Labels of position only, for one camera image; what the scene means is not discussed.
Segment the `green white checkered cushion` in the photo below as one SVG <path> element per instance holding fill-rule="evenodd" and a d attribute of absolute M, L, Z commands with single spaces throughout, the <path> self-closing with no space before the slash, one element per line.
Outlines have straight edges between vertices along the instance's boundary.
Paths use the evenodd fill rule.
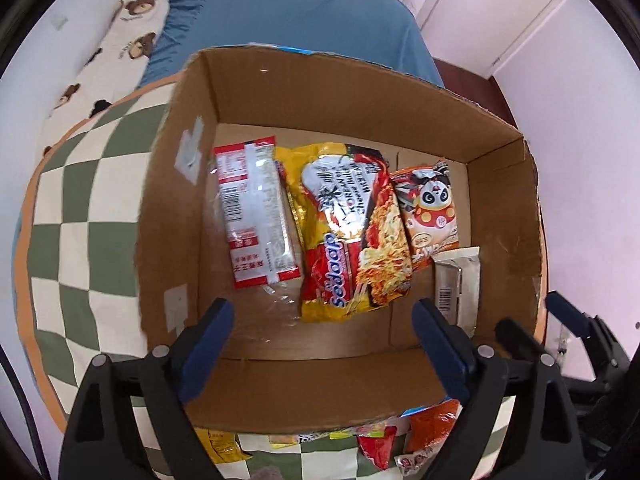
<path fill-rule="evenodd" d="M 155 347 L 141 326 L 138 221 L 154 142 L 174 91 L 172 78 L 183 72 L 148 84 L 71 128 L 29 182 L 13 265 L 17 326 L 43 403 L 60 428 L 67 425 L 94 356 L 138 358 Z M 227 144 L 215 145 L 208 156 L 213 194 L 207 200 L 214 231 L 226 244 L 209 163 L 214 148 Z M 296 279 L 268 287 L 233 285 L 265 292 L 277 311 L 293 309 L 297 322 L 329 323 L 302 320 L 300 286 Z"/>

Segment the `small yellow snack packet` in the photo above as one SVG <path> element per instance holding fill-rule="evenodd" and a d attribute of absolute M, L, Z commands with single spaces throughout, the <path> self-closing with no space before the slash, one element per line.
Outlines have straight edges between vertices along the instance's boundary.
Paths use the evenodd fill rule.
<path fill-rule="evenodd" d="M 207 455 L 215 464 L 245 462 L 252 458 L 242 450 L 236 434 L 206 428 L 196 428 L 195 432 Z"/>

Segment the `blue bed sheet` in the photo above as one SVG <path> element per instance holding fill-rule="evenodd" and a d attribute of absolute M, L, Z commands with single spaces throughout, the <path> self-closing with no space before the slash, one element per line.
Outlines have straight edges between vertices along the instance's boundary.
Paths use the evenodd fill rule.
<path fill-rule="evenodd" d="M 358 58 L 442 84 L 413 14 L 398 0 L 168 0 L 141 79 L 177 73 L 212 47 L 266 44 Z"/>

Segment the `orange chip bag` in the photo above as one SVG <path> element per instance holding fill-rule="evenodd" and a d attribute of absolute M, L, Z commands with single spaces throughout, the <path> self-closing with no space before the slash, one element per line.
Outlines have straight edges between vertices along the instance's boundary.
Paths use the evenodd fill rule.
<path fill-rule="evenodd" d="M 405 452 L 426 450 L 445 440 L 454 428 L 461 409 L 462 406 L 458 400 L 449 399 L 410 415 Z"/>

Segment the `white door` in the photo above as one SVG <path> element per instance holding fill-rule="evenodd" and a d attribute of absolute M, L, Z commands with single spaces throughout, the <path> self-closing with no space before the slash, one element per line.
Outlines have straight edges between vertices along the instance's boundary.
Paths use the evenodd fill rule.
<path fill-rule="evenodd" d="M 418 14 L 433 58 L 488 79 L 565 0 L 425 0 Z"/>

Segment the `orange panda snack packet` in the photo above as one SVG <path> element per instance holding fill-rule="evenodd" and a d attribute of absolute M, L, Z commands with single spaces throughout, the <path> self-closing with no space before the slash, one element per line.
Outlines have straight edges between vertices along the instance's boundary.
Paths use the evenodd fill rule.
<path fill-rule="evenodd" d="M 434 255 L 459 246 L 457 211 L 449 166 L 444 160 L 392 174 L 413 270 L 426 268 Z"/>

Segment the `bear print pillow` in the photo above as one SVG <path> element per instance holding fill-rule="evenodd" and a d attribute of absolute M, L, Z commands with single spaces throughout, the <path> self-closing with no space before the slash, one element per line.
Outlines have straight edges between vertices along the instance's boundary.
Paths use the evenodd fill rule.
<path fill-rule="evenodd" d="M 160 38 L 169 0 L 120 0 L 110 28 L 91 58 L 44 122 L 37 152 L 43 154 L 74 125 L 133 92 Z"/>

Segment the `red triangular snack packet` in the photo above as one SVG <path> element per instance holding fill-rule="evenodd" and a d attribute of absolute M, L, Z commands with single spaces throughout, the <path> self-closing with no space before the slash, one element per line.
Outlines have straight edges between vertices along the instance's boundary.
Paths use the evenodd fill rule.
<path fill-rule="evenodd" d="M 396 434 L 396 426 L 387 426 L 381 437 L 358 436 L 360 452 L 376 468 L 386 470 L 392 458 Z"/>

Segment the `pink white small packet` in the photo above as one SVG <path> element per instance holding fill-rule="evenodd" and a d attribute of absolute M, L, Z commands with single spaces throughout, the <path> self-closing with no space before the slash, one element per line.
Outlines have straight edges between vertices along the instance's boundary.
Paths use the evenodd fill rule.
<path fill-rule="evenodd" d="M 411 477 L 419 472 L 427 470 L 439 452 L 439 448 L 422 448 L 422 450 L 397 455 L 396 467 L 404 477 Z"/>

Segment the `yellow Sedaap noodle packet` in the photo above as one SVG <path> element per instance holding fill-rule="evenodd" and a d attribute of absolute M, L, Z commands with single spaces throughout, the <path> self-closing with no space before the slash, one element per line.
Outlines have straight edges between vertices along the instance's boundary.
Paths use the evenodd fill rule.
<path fill-rule="evenodd" d="M 304 257 L 305 322 L 345 321 L 408 292 L 409 243 L 390 168 L 340 142 L 274 149 Z"/>

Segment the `red white snack packet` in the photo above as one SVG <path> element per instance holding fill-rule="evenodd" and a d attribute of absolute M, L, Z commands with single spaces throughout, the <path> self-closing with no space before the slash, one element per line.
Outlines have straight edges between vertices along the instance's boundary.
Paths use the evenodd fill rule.
<path fill-rule="evenodd" d="M 273 136 L 214 148 L 233 279 L 239 288 L 302 276 L 288 232 L 275 148 Z"/>

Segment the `beige silver snack packet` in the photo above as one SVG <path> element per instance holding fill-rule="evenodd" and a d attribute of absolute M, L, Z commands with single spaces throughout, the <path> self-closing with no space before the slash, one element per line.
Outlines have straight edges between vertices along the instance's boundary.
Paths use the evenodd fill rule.
<path fill-rule="evenodd" d="M 439 252 L 433 261 L 436 308 L 472 338 L 480 306 L 480 248 Z"/>

